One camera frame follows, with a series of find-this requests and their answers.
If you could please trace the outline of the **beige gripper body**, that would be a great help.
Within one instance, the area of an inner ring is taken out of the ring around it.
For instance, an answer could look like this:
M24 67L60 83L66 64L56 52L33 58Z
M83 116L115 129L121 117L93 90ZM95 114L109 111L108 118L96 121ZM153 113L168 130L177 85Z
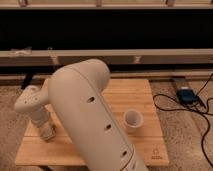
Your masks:
M50 140L56 134L55 125L50 113L45 108L40 108L30 115L32 124L37 128L42 140Z

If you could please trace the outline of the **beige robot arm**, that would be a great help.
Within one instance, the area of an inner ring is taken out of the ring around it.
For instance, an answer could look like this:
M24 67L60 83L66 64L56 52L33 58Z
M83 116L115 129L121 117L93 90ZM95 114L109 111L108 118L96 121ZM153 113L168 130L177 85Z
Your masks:
M148 171L102 96L109 79L101 60L69 64L53 73L46 89L26 87L14 108L41 126L50 104L90 171Z

